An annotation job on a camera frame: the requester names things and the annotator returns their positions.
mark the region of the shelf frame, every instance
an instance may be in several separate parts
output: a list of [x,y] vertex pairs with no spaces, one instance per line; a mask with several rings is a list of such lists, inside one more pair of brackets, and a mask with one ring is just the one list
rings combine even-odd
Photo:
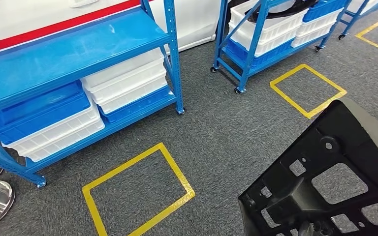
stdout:
[[[342,15],[345,12],[345,9],[338,15],[337,21],[335,24],[331,27],[330,31],[324,35],[319,37],[318,39],[312,40],[311,42],[308,42],[304,45],[301,45],[297,48],[292,48],[291,50],[287,50],[282,55],[279,55],[277,57],[274,57],[271,61],[266,61],[259,65],[258,68],[251,70],[250,65],[254,57],[254,53],[257,48],[257,44],[261,35],[261,31],[264,26],[264,21],[266,20],[267,14],[269,12],[269,9],[273,6],[279,5],[283,2],[286,2],[287,0],[261,0],[258,1],[254,7],[251,8],[251,10],[244,16],[244,18],[241,20],[241,22],[234,28],[232,32],[230,32],[226,37],[224,37],[224,30],[225,30],[225,22],[226,22],[226,13],[228,9],[228,0],[221,0],[221,6],[220,6],[220,18],[218,20],[218,30],[217,30],[217,37],[216,37],[216,44],[215,44],[215,54],[214,54],[214,61],[211,67],[211,71],[214,72],[219,69],[220,65],[222,65],[224,68],[226,68],[235,78],[239,80],[238,86],[235,88],[236,93],[244,93],[246,91],[246,83],[249,77],[252,75],[266,69],[267,67],[276,64],[277,62],[285,59],[288,56],[291,56],[295,54],[298,51],[301,51],[302,49],[316,43],[319,40],[322,40],[321,43],[316,47],[319,51],[320,49],[323,49],[325,47],[325,44],[333,32],[335,26],[337,25],[338,21],[341,19]],[[242,23],[244,23],[247,18],[254,12],[253,9],[257,9],[260,6],[260,10],[258,13],[258,19],[255,24],[255,29],[252,37],[252,42],[250,44],[250,48],[248,50],[248,55],[246,62],[241,62],[240,59],[237,57],[231,55],[226,49],[225,49],[225,43],[229,40],[229,38],[235,33],[236,30],[238,30]],[[242,69],[242,74],[238,74],[230,65],[228,65],[222,58],[223,54],[226,54],[230,60],[232,60],[235,64],[237,64]]]
[[356,21],[358,21],[359,19],[361,19],[361,18],[369,15],[370,13],[375,12],[375,11],[378,10],[378,3],[377,3],[372,8],[370,8],[369,10],[367,10],[365,13],[361,14],[361,12],[367,6],[368,3],[369,3],[369,0],[364,0],[363,4],[361,4],[360,8],[355,13],[351,12],[351,11],[348,11],[348,10],[345,11],[346,15],[351,16],[351,21],[346,21],[346,20],[340,19],[340,22],[343,23],[343,24],[345,24],[347,26],[344,29],[344,31],[341,33],[341,35],[339,36],[340,40],[342,38],[344,38],[346,35],[348,35],[348,31],[351,29],[351,27],[353,27],[353,25],[356,23]]
[[[114,55],[113,57],[109,57],[101,61],[97,61],[93,63],[92,65],[86,66],[84,68],[77,68],[76,70],[70,73],[67,73],[66,76],[51,79],[48,83],[43,83],[38,86],[33,86],[31,88],[28,88],[25,91],[14,93],[8,97],[4,97],[0,99],[0,110],[9,106],[15,105],[21,101],[25,101],[34,96],[40,95],[43,92],[58,88],[72,81],[79,80],[82,77],[93,74],[109,66],[115,65],[124,60],[130,59],[134,56],[137,56],[139,54],[142,54],[144,52],[150,51],[155,48],[160,48],[160,50],[162,51],[164,55],[164,61],[166,64],[166,70],[169,73],[169,76],[172,81],[173,90],[170,91],[169,95],[159,101],[152,103],[149,107],[139,109],[137,112],[115,123],[109,123],[102,116],[102,120],[105,123],[104,129],[38,162],[32,162],[29,158],[26,157],[25,165],[21,165],[10,154],[8,154],[8,152],[6,152],[6,150],[0,145],[0,167],[1,168],[36,184],[37,187],[43,187],[46,185],[46,179],[44,176],[41,176],[37,173],[41,171],[42,169],[68,157],[69,155],[171,104],[174,104],[174,103],[176,104],[176,111],[178,114],[183,114],[185,112],[185,109],[183,107],[183,97],[182,97],[182,87],[181,87],[182,85],[181,85],[181,74],[180,74],[180,63],[179,63],[179,51],[178,51],[178,44],[177,44],[174,0],[163,0],[163,1],[164,1],[164,10],[165,10],[165,16],[166,16],[166,25],[167,25],[167,33],[164,33],[164,36],[158,36],[154,40],[148,43],[139,45],[138,47],[130,48],[130,50],[127,50],[126,52],[123,52],[118,55]],[[150,9],[148,0],[140,0],[140,4],[141,5],[137,7],[137,9],[136,8],[129,9],[126,12],[138,11],[142,9],[154,22],[154,17]],[[121,14],[124,14],[124,13],[126,14],[126,12],[118,13],[118,17],[120,17]],[[89,24],[95,25],[95,24],[99,24],[99,22],[100,21],[96,21],[96,22],[91,22]],[[86,26],[87,24],[83,26],[79,26],[77,28],[66,30],[61,33],[50,35],[48,37],[55,38],[60,34],[64,35],[71,31],[77,31],[79,29],[82,29],[83,27],[86,27]],[[48,37],[39,39],[35,42],[32,42],[31,44],[32,45],[38,44],[42,42],[42,40],[48,39]],[[168,44],[169,49],[170,49],[170,60],[164,48],[165,44]],[[19,47],[22,47],[21,50],[28,49],[29,44],[27,43],[24,45],[20,45]],[[1,51],[0,56],[5,55],[5,53],[8,53],[8,52],[13,52],[13,50],[14,50],[13,48],[10,48],[10,49]]]

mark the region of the stacked plastic bin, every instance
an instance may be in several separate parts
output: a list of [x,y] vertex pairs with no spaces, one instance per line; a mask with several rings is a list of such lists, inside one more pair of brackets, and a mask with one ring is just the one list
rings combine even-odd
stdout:
[[[245,12],[249,11],[257,2],[257,0],[251,0],[231,8],[231,20],[228,23],[230,32],[241,22],[245,16]],[[269,12],[282,12],[289,9],[293,2],[292,0],[286,1],[270,8]],[[297,35],[299,27],[301,27],[302,18],[307,12],[308,9],[305,9],[292,16],[266,19],[251,68],[254,68],[267,58],[290,48],[290,44]],[[229,39],[227,49],[245,61],[254,29],[255,23],[245,21]]]
[[76,81],[0,111],[0,141],[40,161],[105,127]]
[[160,49],[151,50],[82,78],[83,88],[98,104],[102,115],[109,122],[116,122],[126,116],[124,110],[130,103],[167,90],[163,61]]
[[303,18],[292,47],[298,47],[330,32],[348,0],[319,0]]

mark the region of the white wall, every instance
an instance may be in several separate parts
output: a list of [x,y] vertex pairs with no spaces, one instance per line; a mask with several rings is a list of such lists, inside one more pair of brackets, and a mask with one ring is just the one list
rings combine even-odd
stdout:
[[[100,10],[126,0],[99,0],[70,8],[69,0],[0,0],[0,40]],[[181,49],[213,40],[221,0],[175,0]],[[150,5],[156,22],[166,30],[163,0]]]

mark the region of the blue shelf board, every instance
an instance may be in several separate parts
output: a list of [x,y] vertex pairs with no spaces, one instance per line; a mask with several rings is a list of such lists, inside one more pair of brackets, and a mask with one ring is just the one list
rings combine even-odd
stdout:
[[[316,39],[314,39],[314,40],[312,40],[312,41],[310,41],[310,42],[308,42],[308,43],[305,43],[305,44],[303,44],[303,45],[301,45],[301,46],[299,46],[299,47],[296,47],[296,48],[290,48],[289,50],[286,50],[284,53],[281,53],[281,54],[279,54],[277,57],[274,57],[274,59],[273,60],[269,60],[269,61],[265,61],[264,63],[262,63],[261,65],[259,65],[259,66],[257,66],[254,70],[251,70],[250,69],[250,71],[249,71],[249,75],[248,75],[248,77],[250,77],[250,76],[252,76],[252,75],[254,75],[254,74],[256,74],[256,73],[258,73],[258,72],[260,72],[260,71],[262,71],[262,70],[264,70],[264,69],[266,69],[267,67],[270,67],[270,66],[272,66],[272,65],[274,65],[274,64],[276,64],[276,63],[278,63],[279,61],[281,61],[281,60],[283,60],[283,59],[285,59],[285,58],[287,58],[288,56],[291,56],[291,55],[293,55],[293,54],[295,54],[295,53],[297,53],[297,52],[299,52],[299,51],[301,51],[302,49],[304,49],[304,48],[306,48],[306,47],[309,47],[311,44],[314,44],[314,43],[316,43],[317,41],[319,41],[319,40],[321,40],[321,39],[323,39],[323,38],[325,38],[326,36],[328,36],[329,35],[329,33],[328,34],[325,34],[325,35],[323,35],[323,36],[321,36],[321,37],[318,37],[318,38],[316,38]],[[245,64],[244,64],[244,62],[239,58],[239,57],[237,57],[236,55],[234,55],[234,54],[232,54],[230,51],[228,51],[227,49],[226,49],[226,47],[223,47],[222,48],[222,51],[237,65],[237,66],[239,66],[240,68],[244,68],[244,66],[245,66]]]
[[105,138],[108,135],[111,135],[151,114],[153,114],[156,111],[159,111],[173,103],[175,103],[177,98],[173,93],[169,93],[169,95],[162,100],[157,101],[156,103],[153,103],[150,107],[146,109],[142,109],[139,112],[133,113],[132,115],[126,117],[125,119],[121,120],[121,122],[116,123],[109,123],[107,120],[102,117],[105,128],[98,131],[97,133],[92,134],[91,136],[66,147],[65,149],[41,160],[38,162],[33,162],[29,158],[25,158],[26,168],[28,173],[35,173],[39,170],[42,170],[62,159],[65,157],[68,157],[69,155]]
[[167,44],[140,7],[0,52],[0,110]]

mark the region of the caster wheel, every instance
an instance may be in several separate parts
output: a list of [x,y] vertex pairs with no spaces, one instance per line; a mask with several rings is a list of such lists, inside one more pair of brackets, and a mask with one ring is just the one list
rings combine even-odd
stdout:
[[177,112],[177,114],[179,114],[179,115],[183,115],[183,114],[185,114],[185,112],[186,112],[186,108],[183,108],[183,111],[182,112]]

